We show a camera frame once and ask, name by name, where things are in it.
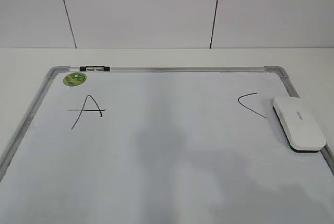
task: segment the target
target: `black marker writing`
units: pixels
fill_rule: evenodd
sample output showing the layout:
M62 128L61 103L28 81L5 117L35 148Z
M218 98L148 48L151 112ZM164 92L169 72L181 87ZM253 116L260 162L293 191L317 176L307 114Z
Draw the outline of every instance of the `black marker writing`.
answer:
M240 99L241 99L242 97L246 97L246 96L249 96L249 95L256 95L256 94L257 94L257 92L249 93L249 94L247 94L247 95L242 95L242 96L240 96L240 97L238 98L238 102L239 102L239 104L242 105L243 107L247 108L248 110L251 110L253 113L256 113L257 115L260 115L261 117L263 117L263 118L266 119L267 117L263 116L262 114L259 114L258 112L255 112L253 109L250 109L249 107L246 107L243 103L240 102Z
M90 98L94 101L94 103L95 103L95 105L97 106L98 110L85 110L85 109L84 109L88 97L90 97ZM80 111L79 116L78 116L77 120L75 121L75 123L73 124L73 126L72 126L71 129L73 129L73 128L75 127L75 125L77 124L78 120L80 119L81 114L82 114L83 111L100 112L100 117L102 117L102 116L103 116L103 115L102 115L102 111L105 111L105 110L106 110L106 109L102 109L102 110L100 109L99 105L97 104L97 102L95 101L95 99L93 98L92 95L87 95L86 98L85 98L84 104L82 105L82 108L81 108L81 109L71 109L71 110L68 110L68 111Z

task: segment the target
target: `green sticker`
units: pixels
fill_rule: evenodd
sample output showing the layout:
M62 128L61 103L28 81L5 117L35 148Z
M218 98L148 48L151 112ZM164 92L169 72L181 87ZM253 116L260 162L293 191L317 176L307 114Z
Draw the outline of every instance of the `green sticker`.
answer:
M86 74L83 73L72 73L67 75L63 82L65 85L69 86L69 87L75 87L75 86L79 86L82 83L84 83L87 79Z

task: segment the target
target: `whiteboard surface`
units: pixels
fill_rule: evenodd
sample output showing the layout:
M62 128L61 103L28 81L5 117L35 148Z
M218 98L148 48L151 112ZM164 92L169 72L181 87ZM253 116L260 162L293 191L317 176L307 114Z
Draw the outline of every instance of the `whiteboard surface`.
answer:
M0 223L332 223L334 177L287 144L268 73L59 74L0 183ZM242 102L267 119L238 103ZM87 95L101 110L83 112ZM95 110L88 99L85 109Z

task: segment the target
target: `whiteboard frame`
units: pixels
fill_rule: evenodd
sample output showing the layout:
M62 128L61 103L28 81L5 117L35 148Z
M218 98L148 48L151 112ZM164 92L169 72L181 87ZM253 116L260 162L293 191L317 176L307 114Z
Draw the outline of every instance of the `whiteboard frame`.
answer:
M172 72L221 72L221 73L275 73L277 74L281 81L283 82L288 94L291 97L298 97L299 95L294 89L293 85L289 80L289 76L286 71L280 66L264 66L264 67L173 67L173 68L121 68L115 67L110 69L111 72L117 73L172 73ZM30 123L32 122L34 116L37 113L47 91L51 87L54 78L60 73L66 72L83 72L80 71L79 67L69 67L69 66L55 66L49 70L46 75L45 81L43 82L40 90L35 96L32 104L29 106L27 113L24 115L21 123L19 124L14 135L10 139L7 147L5 148L3 154L0 157L0 183L5 175L10 162L15 155L22 139L28 130ZM101 71L84 71L84 72L101 72ZM326 160L329 168L334 175L334 155L332 150L329 148L328 144L320 151Z

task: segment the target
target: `white eraser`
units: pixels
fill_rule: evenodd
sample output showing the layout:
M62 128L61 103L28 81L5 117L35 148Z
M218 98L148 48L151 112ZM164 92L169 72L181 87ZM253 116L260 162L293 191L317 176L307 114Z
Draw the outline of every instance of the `white eraser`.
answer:
M310 109L300 98L275 97L273 107L296 151L320 151L326 138Z

